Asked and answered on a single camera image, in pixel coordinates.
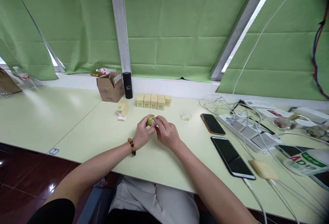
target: tile floor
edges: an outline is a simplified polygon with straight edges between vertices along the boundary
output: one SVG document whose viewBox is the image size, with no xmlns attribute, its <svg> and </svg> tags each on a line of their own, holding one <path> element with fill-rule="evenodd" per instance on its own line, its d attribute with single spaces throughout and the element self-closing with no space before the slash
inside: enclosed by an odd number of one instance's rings
<svg viewBox="0 0 329 224">
<path fill-rule="evenodd" d="M 0 223 L 26 224 L 34 212 L 42 206 L 59 182 L 79 164 L 50 155 L 44 155 L 0 143 Z M 119 174 L 110 172 L 106 187 L 115 188 Z M 92 191 L 89 188 L 82 196 L 74 217 L 77 222 Z M 208 211 L 198 195 L 195 202 L 200 211 Z M 250 212 L 261 223 L 263 216 Z M 271 223 L 294 223 L 269 215 Z"/>
</svg>

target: green curtain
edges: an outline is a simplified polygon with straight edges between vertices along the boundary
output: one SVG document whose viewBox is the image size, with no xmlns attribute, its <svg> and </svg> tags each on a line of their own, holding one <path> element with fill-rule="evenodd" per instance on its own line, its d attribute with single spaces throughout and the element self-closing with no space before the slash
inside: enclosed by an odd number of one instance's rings
<svg viewBox="0 0 329 224">
<path fill-rule="evenodd" d="M 66 73 L 121 69 L 112 0 L 24 0 Z"/>
<path fill-rule="evenodd" d="M 221 81 L 218 92 L 232 93 L 259 33 L 284 0 L 267 0 Z M 265 29 L 235 93 L 280 98 L 325 100 L 313 80 L 312 48 L 327 0 L 287 0 Z M 329 93 L 329 26 L 317 48 L 318 79 Z"/>
<path fill-rule="evenodd" d="M 133 76 L 209 81 L 246 0 L 125 0 Z"/>
<path fill-rule="evenodd" d="M 39 80 L 57 79 L 47 47 L 21 0 L 0 0 L 0 56 Z"/>
</svg>

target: black smartphone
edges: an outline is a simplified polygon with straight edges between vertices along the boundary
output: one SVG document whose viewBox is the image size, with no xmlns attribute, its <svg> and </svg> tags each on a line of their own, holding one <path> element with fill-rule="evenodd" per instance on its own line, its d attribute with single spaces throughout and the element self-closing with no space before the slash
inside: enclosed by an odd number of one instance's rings
<svg viewBox="0 0 329 224">
<path fill-rule="evenodd" d="M 211 140 L 232 176 L 251 180 L 256 179 L 227 138 L 211 137 Z"/>
<path fill-rule="evenodd" d="M 211 134 L 225 135 L 225 131 L 220 126 L 215 117 L 211 114 L 201 114 L 201 118 Z"/>
<path fill-rule="evenodd" d="M 280 150 L 280 152 L 288 158 L 297 155 L 300 152 L 304 152 L 306 150 L 311 149 L 306 147 L 299 147 L 299 146 L 294 147 L 288 145 L 277 145 L 276 148 Z M 313 179 L 315 182 L 317 182 L 320 186 L 322 186 L 326 190 L 329 190 L 329 172 L 311 175 L 310 178 Z"/>
</svg>

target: black bottle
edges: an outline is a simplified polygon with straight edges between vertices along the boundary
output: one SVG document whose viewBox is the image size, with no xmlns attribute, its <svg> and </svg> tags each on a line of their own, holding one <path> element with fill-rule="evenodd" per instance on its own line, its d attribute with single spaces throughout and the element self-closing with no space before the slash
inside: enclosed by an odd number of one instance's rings
<svg viewBox="0 0 329 224">
<path fill-rule="evenodd" d="M 133 97 L 133 88 L 131 86 L 131 73 L 124 72 L 123 76 L 123 84 L 124 84 L 124 93 L 126 94 L 127 99 L 131 99 Z"/>
</svg>

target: white desk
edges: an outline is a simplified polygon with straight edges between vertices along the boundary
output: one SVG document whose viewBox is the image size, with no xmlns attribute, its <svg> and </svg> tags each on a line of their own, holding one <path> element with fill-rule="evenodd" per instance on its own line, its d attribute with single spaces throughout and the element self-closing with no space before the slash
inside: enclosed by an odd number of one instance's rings
<svg viewBox="0 0 329 224">
<path fill-rule="evenodd" d="M 98 91 L 46 86 L 1 99 L 0 142 L 48 153 L 100 101 Z"/>
<path fill-rule="evenodd" d="M 166 107 L 164 111 L 138 108 L 136 107 L 136 98 L 131 100 L 122 98 L 121 101 L 127 101 L 129 104 L 129 112 L 125 122 L 117 121 L 118 115 L 115 112 L 116 103 L 101 102 L 54 146 L 56 149 L 59 149 L 56 156 L 83 163 L 103 151 L 121 145 L 127 141 L 128 137 L 133 138 L 137 123 L 147 114 L 154 114 L 155 116 L 162 115 L 169 122 L 177 126 L 179 135 L 186 145 L 237 195 L 245 206 L 260 210 L 256 200 L 242 179 L 232 177 L 229 174 L 214 148 L 210 140 L 212 134 L 208 132 L 199 117 L 201 113 L 208 112 L 198 105 L 198 100 L 173 98 L 172 106 Z M 180 119 L 180 114 L 184 110 L 192 113 L 193 117 L 190 122 Z M 251 157 L 242 146 L 242 141 L 226 129 L 226 127 L 223 126 L 223 128 L 226 131 L 225 137 L 231 141 L 245 162 L 250 160 Z M 313 148 L 326 147 L 326 145 L 319 142 L 297 136 L 287 135 L 282 140 L 291 145 Z M 274 151 L 274 153 L 279 159 L 284 158 L 279 151 Z M 256 153 L 254 155 L 257 159 L 266 161 L 271 165 L 285 184 L 294 188 L 313 202 L 313 204 L 317 205 L 313 198 L 305 193 L 299 185 L 296 185 L 295 181 L 270 155 Z M 137 152 L 136 157 L 127 157 L 113 171 L 186 191 L 196 192 L 181 163 L 171 151 L 157 141 L 156 135 Z M 252 171 L 256 175 L 257 180 L 252 181 L 251 185 L 265 211 L 293 219 L 293 216 L 287 210 L 272 186 L 266 180 L 260 178 L 253 169 Z M 295 175 L 295 178 L 298 178 L 322 203 L 325 203 L 329 199 L 329 192 L 317 185 L 313 180 L 297 175 Z M 321 223 L 323 221 L 317 214 L 317 211 L 306 201 L 300 200 L 299 196 L 283 188 L 281 188 L 281 191 L 285 193 L 286 199 L 289 201 L 300 221 L 307 223 Z"/>
</svg>

